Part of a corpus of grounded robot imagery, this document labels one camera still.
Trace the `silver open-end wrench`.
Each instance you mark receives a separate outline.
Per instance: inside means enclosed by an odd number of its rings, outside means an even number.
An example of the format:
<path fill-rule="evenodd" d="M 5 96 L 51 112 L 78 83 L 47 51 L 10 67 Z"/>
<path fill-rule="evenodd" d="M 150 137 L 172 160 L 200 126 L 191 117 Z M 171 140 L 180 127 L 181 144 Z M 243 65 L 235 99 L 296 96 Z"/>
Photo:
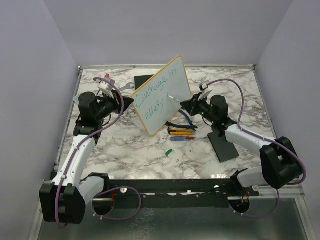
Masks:
<path fill-rule="evenodd" d="M 125 86 L 119 88 L 119 91 L 122 92 L 122 91 L 125 91 L 125 90 L 131 90 L 131 89 L 134 89 L 134 88 L 135 88 L 135 84 L 133 82 L 129 82 Z"/>

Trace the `yellow framed whiteboard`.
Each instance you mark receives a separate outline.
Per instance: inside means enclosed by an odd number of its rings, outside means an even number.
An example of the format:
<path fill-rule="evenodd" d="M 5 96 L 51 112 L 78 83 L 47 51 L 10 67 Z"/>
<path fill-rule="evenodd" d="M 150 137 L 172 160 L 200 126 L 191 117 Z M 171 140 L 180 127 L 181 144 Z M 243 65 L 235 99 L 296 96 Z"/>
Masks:
<path fill-rule="evenodd" d="M 130 96 L 133 107 L 149 136 L 154 136 L 189 100 L 192 92 L 184 60 L 178 55 Z"/>

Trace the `small white square device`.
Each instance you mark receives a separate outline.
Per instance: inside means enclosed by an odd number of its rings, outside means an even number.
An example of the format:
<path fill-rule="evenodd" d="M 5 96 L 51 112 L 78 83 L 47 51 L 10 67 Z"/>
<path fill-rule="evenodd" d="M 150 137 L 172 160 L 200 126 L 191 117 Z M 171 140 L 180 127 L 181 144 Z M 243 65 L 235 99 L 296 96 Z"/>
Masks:
<path fill-rule="evenodd" d="M 74 101 L 76 104 L 79 104 L 79 95 L 76 95 L 76 96 L 73 98 L 73 101 Z"/>

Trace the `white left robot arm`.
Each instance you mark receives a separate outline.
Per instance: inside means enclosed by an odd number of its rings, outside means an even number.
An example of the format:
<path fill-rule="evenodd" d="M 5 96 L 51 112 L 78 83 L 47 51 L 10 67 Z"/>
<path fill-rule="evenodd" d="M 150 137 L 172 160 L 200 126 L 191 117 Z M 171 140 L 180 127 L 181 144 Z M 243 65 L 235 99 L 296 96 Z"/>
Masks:
<path fill-rule="evenodd" d="M 69 154 L 51 183 L 44 183 L 39 190 L 45 222 L 78 225 L 92 199 L 110 193 L 107 174 L 91 173 L 84 181 L 81 180 L 82 174 L 102 131 L 106 129 L 104 119 L 112 113 L 121 116 L 133 103 L 132 98 L 121 96 L 115 90 L 111 95 L 97 96 L 93 92 L 78 95 L 80 114 Z"/>

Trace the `yellow utility knife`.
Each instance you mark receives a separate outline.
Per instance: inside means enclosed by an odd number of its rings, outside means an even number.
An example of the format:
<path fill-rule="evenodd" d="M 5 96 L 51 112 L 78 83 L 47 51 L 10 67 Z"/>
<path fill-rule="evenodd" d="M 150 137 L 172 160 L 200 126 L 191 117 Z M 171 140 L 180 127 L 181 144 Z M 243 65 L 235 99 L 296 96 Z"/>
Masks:
<path fill-rule="evenodd" d="M 192 129 L 184 129 L 184 128 L 167 128 L 167 132 L 172 136 L 191 136 L 193 134 Z"/>

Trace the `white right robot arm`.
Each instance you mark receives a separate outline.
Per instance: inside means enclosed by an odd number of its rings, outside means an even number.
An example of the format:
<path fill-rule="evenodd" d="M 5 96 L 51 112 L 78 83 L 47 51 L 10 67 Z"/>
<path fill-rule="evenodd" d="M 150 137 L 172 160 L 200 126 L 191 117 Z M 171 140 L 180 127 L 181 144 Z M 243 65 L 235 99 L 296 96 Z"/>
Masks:
<path fill-rule="evenodd" d="M 225 97 L 215 95 L 208 99 L 204 93 L 195 94 L 180 103 L 191 116 L 201 115 L 211 123 L 211 129 L 227 144 L 237 144 L 260 157 L 261 166 L 234 174 L 229 189 L 240 196 L 252 186 L 271 186 L 280 189 L 303 174 L 297 154 L 286 137 L 278 139 L 249 133 L 228 116 L 229 106 Z"/>

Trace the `large black network switch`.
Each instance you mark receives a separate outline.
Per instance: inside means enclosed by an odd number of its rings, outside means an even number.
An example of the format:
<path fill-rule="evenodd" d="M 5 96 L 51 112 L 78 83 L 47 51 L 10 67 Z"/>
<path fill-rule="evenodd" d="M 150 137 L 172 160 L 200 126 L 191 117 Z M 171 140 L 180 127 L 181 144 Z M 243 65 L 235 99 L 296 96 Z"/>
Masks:
<path fill-rule="evenodd" d="M 134 89 L 139 89 L 145 82 L 147 82 L 153 75 L 139 75 L 134 77 Z"/>

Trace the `small black network switch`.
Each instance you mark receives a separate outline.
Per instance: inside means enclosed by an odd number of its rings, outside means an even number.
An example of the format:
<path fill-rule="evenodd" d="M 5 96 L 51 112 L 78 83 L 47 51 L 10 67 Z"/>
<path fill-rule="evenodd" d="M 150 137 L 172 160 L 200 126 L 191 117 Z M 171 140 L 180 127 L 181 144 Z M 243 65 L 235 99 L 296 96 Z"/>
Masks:
<path fill-rule="evenodd" d="M 235 145 L 228 142 L 224 135 L 219 136 L 217 132 L 210 132 L 207 136 L 220 163 L 236 159 L 240 156 Z"/>

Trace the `white green whiteboard marker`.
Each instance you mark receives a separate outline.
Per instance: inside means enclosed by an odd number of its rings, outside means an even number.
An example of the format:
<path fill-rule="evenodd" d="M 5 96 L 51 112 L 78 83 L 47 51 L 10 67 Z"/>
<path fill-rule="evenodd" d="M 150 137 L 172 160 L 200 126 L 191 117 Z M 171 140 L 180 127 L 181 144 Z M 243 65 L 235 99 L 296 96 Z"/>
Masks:
<path fill-rule="evenodd" d="M 175 98 L 175 97 L 173 97 L 173 96 L 171 96 L 171 95 L 168 95 L 168 97 L 169 97 L 170 99 L 178 102 L 178 103 L 181 103 L 181 101 L 180 101 L 179 99 L 177 99 L 177 98 Z"/>

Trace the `green marker cap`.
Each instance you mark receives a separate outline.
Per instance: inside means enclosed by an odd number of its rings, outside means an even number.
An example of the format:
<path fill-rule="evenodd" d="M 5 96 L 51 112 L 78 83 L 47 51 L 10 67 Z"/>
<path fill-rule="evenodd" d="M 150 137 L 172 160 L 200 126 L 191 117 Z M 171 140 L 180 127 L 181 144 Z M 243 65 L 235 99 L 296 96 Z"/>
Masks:
<path fill-rule="evenodd" d="M 169 150 L 165 153 L 165 155 L 168 156 L 170 153 L 172 153 L 172 151 L 173 151 L 172 149 L 169 149 Z"/>

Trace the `blue red screwdriver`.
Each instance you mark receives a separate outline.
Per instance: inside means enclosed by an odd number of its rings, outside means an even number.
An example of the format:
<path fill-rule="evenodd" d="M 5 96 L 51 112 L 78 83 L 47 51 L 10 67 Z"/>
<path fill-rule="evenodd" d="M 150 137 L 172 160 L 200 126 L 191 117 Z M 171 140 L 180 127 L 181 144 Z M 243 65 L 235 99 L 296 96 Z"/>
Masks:
<path fill-rule="evenodd" d="M 186 142 L 192 140 L 202 140 L 206 139 L 207 136 L 172 136 L 170 138 L 171 142 Z"/>

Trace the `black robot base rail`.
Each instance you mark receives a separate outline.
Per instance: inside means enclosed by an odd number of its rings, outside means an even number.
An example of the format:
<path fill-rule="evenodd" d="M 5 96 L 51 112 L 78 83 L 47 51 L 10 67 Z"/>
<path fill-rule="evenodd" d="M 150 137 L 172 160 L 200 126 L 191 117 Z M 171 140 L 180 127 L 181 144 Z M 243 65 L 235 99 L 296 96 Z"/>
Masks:
<path fill-rule="evenodd" d="M 79 187 L 86 202 L 104 209 L 226 208 L 229 199 L 259 195 L 252 187 L 244 188 L 229 178 L 110 180 L 91 176 Z"/>

